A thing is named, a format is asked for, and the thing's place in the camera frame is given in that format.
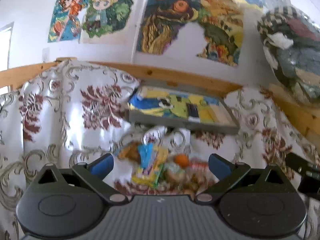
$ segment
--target metal screw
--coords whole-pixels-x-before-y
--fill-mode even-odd
[[[122,202],[125,200],[125,196],[122,194],[113,194],[110,196],[110,200],[113,202]]]
[[[200,194],[197,196],[197,200],[201,202],[210,202],[212,200],[212,196],[209,194]]]

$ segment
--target yellow package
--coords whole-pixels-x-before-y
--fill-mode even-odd
[[[151,187],[156,187],[158,184],[158,179],[163,168],[163,164],[167,160],[169,151],[167,148],[160,146],[153,146],[153,152],[148,168],[144,169],[139,167],[132,174],[132,181],[137,184],[148,185]]]

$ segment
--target ribbed gray surface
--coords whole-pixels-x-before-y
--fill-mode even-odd
[[[187,196],[135,196],[125,206],[112,207],[93,230],[72,239],[252,240],[228,228],[213,208],[194,204]],[[24,240],[36,238],[29,236]]]

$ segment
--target window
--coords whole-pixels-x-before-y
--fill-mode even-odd
[[[9,67],[9,51],[13,23],[0,28],[0,71]],[[0,95],[9,91],[9,87],[0,88]]]

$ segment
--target striped fabric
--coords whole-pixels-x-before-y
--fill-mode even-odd
[[[273,33],[273,27],[286,22],[287,18],[307,17],[302,11],[293,6],[276,7],[268,11],[261,20],[258,21],[258,32],[260,34]]]

